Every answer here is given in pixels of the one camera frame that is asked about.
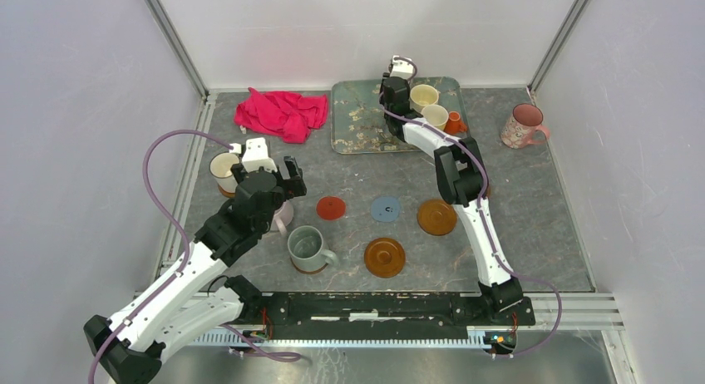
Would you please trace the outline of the lilac ceramic mug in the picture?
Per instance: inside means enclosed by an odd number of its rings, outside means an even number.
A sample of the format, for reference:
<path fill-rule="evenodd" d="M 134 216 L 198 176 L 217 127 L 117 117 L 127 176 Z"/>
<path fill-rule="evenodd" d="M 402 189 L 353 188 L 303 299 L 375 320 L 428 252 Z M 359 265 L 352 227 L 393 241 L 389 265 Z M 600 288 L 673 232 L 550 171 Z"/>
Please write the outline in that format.
<path fill-rule="evenodd" d="M 293 220 L 293 205 L 290 201 L 284 201 L 282 206 L 274 212 L 270 225 L 270 232 L 278 232 L 282 236 L 288 235 L 288 225 Z"/>

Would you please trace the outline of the yellow ceramic mug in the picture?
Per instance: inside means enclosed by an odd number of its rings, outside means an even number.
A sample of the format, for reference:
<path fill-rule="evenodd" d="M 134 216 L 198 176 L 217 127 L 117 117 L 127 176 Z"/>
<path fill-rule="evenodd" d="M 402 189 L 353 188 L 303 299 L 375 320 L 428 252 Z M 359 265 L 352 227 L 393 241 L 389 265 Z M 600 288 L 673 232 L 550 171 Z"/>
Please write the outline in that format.
<path fill-rule="evenodd" d="M 445 107 L 436 104 L 424 106 L 421 114 L 427 123 L 441 131 L 445 130 L 449 121 L 449 111 Z"/>

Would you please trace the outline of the white mug black handle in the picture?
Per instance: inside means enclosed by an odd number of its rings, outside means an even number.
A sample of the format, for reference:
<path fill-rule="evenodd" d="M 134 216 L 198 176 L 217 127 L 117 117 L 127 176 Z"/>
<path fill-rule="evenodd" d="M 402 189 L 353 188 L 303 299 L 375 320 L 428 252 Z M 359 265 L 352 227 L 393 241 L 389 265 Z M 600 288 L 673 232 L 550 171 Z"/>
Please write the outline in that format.
<path fill-rule="evenodd" d="M 210 174 L 217 185 L 238 185 L 231 168 L 240 162 L 235 153 L 224 152 L 217 154 L 210 161 Z"/>

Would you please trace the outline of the green floral serving tray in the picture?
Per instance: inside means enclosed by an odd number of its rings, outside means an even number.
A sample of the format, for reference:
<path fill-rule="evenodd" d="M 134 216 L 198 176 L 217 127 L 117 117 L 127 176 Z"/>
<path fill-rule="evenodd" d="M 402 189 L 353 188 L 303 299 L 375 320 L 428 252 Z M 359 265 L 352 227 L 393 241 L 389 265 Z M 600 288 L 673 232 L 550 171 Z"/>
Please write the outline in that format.
<path fill-rule="evenodd" d="M 439 92 L 439 104 L 458 112 L 468 123 L 461 87 L 449 76 L 416 77 L 413 85 L 430 85 Z M 392 135 L 379 103 L 379 79 L 340 81 L 332 88 L 332 147 L 339 154 L 370 154 L 415 151 Z"/>

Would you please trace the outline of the grey-green ceramic mug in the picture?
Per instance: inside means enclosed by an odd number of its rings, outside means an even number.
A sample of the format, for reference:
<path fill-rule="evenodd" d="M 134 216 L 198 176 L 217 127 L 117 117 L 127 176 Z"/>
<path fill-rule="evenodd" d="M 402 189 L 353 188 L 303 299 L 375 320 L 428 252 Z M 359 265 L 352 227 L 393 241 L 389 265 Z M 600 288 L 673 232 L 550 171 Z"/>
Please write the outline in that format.
<path fill-rule="evenodd" d="M 322 233 L 310 225 L 299 226 L 287 238 L 287 250 L 300 268 L 319 268 L 323 263 L 337 267 L 340 259 L 326 244 Z"/>

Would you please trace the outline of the red round coaster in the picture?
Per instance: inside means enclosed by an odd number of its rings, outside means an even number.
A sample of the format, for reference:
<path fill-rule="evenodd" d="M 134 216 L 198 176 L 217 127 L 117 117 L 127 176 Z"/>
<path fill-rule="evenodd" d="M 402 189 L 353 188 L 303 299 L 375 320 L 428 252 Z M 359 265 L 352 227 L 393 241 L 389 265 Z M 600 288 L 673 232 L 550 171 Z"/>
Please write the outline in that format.
<path fill-rule="evenodd" d="M 322 197 L 317 205 L 316 212 L 321 219 L 336 220 L 342 218 L 346 213 L 346 203 L 335 196 Z"/>

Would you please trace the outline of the glossy wooden ridged coaster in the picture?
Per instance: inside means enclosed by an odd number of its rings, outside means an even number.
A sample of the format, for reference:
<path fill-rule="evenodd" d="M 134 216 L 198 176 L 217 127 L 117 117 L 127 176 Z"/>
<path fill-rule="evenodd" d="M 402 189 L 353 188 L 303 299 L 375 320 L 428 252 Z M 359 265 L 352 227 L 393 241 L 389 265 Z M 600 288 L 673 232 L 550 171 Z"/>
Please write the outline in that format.
<path fill-rule="evenodd" d="M 293 267 L 299 272 L 303 274 L 316 274 L 322 272 L 327 266 L 327 263 L 323 263 L 319 268 L 300 268 L 293 260 L 292 260 L 292 265 Z"/>

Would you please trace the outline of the blue round coaster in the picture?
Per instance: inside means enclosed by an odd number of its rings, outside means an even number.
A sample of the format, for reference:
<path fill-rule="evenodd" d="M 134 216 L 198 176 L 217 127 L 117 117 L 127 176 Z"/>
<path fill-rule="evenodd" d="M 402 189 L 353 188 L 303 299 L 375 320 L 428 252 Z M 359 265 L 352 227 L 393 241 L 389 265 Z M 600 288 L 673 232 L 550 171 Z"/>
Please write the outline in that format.
<path fill-rule="evenodd" d="M 392 223 L 398 219 L 401 210 L 401 203 L 397 197 L 380 196 L 372 202 L 370 215 L 377 222 Z"/>

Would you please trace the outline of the pink floral patterned mug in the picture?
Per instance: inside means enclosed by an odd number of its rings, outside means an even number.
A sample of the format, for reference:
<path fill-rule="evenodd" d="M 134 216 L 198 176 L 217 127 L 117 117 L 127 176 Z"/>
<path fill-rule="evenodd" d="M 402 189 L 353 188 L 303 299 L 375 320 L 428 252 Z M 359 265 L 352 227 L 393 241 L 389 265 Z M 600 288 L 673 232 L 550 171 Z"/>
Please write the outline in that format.
<path fill-rule="evenodd" d="M 511 149 L 541 145 L 550 138 L 550 130 L 543 125 L 543 112 L 536 106 L 522 103 L 515 106 L 505 123 L 500 140 Z"/>

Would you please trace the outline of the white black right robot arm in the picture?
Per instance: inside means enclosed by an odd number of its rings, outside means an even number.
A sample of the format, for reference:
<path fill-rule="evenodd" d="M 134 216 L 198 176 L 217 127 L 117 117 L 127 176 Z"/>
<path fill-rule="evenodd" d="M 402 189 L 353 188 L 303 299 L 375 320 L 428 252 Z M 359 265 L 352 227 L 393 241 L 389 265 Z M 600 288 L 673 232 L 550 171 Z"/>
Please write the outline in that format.
<path fill-rule="evenodd" d="M 509 273 L 492 222 L 488 175 L 475 139 L 448 135 L 414 111 L 407 79 L 385 74 L 379 103 L 391 133 L 434 159 L 440 196 L 456 211 L 476 258 L 481 316 L 491 324 L 503 323 L 524 294 L 519 280 Z"/>

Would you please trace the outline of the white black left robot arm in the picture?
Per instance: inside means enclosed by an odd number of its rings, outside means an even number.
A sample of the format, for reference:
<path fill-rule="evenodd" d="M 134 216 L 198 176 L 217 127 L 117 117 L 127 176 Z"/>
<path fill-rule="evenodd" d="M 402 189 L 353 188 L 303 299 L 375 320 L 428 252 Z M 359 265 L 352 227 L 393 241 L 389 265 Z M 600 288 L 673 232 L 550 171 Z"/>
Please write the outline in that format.
<path fill-rule="evenodd" d="M 179 261 L 122 310 L 86 322 L 92 371 L 103 367 L 117 383 L 148 383 L 200 335 L 236 319 L 247 324 L 259 317 L 254 288 L 238 293 L 239 278 L 189 308 L 185 303 L 258 244 L 284 201 L 306 194 L 297 161 L 291 156 L 283 161 L 288 178 L 277 170 L 236 166 L 234 198 L 205 221 Z"/>

